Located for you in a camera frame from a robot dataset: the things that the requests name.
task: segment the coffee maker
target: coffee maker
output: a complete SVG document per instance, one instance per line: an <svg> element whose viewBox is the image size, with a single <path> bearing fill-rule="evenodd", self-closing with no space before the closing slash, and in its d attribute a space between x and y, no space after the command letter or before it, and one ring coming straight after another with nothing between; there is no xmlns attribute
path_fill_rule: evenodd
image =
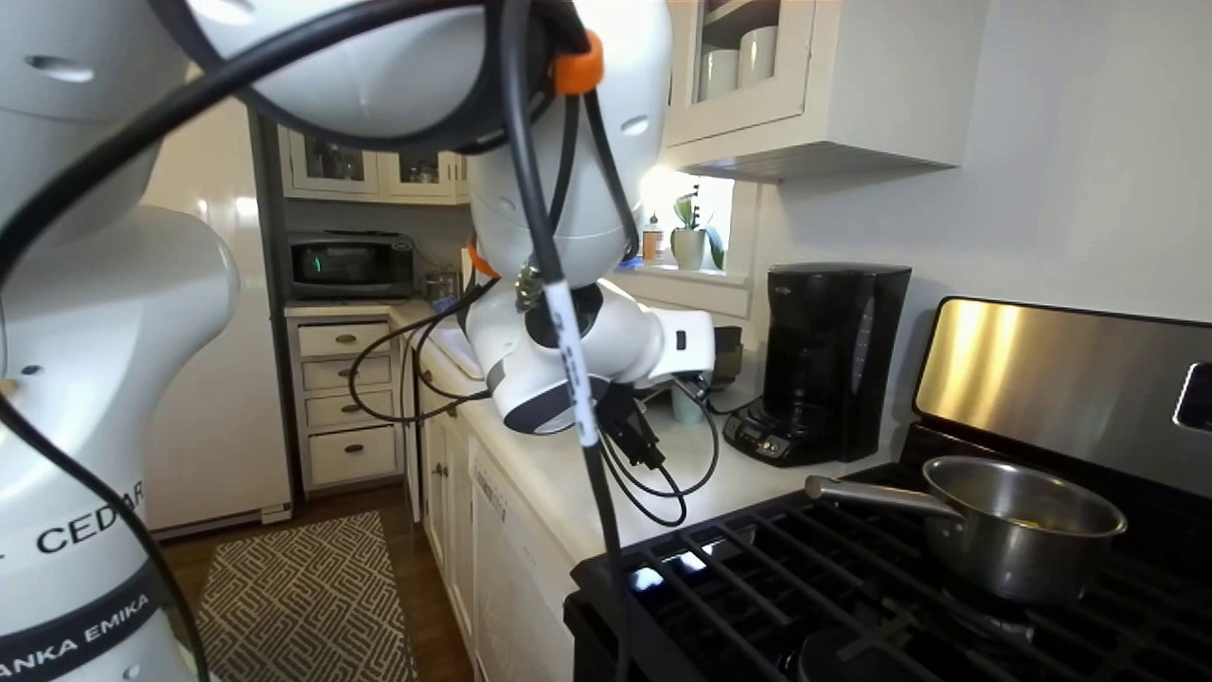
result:
<svg viewBox="0 0 1212 682"><path fill-rule="evenodd" d="M724 439L772 467L872 455L906 286L900 263L770 269L763 394Z"/></svg>

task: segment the gas stove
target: gas stove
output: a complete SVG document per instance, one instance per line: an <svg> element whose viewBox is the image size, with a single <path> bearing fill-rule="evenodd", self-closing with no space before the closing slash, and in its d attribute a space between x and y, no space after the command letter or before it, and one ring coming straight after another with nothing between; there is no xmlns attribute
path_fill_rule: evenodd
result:
<svg viewBox="0 0 1212 682"><path fill-rule="evenodd" d="M1074 373L1056 373L1052 361L1074 361L1073 346L1081 349L1081 363L1067 367ZM1143 430L1176 448L1165 449L1170 462L1206 458L1212 434L1201 429L1206 385L1191 377L1203 367L1201 357L1189 357L1191 349L1212 353L1212 325L949 298L940 305L900 462L860 473L924 490L916 473L924 458L966 449L1098 490L1124 507L1133 531L1110 546L1081 598L1059 606L999 601L954 580L926 551L920 514L814 502L796 492L627 546L621 558L626 615L614 563L607 558L583 559L573 573L579 591L565 601L574 634L574 679L614 679L621 620L633 634L627 679L648 682L1212 679L1212 498L1203 492L1212 467L1176 467L1184 468L1176 486L1174 468L1124 462L1124 455L1151 455L1141 442L1119 442L1128 429L1091 429L1081 407L1065 413L1074 418L1079 434L1056 430L1047 420L1073 385L1105 390L1118 382L1133 397L1085 394L1081 406L1100 407L1100 420L1133 420L1133 439ZM988 400L988 370L973 373L980 353L1017 357L1017 373L999 370L999 390L1013 397ZM980 420L954 390L984 397Z"/></svg>

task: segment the rug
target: rug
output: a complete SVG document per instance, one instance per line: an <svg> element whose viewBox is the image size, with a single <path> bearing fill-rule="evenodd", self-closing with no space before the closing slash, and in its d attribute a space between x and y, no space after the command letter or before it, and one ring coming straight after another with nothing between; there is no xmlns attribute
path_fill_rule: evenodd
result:
<svg viewBox="0 0 1212 682"><path fill-rule="evenodd" d="M219 546L195 627L223 682L415 679L379 511Z"/></svg>

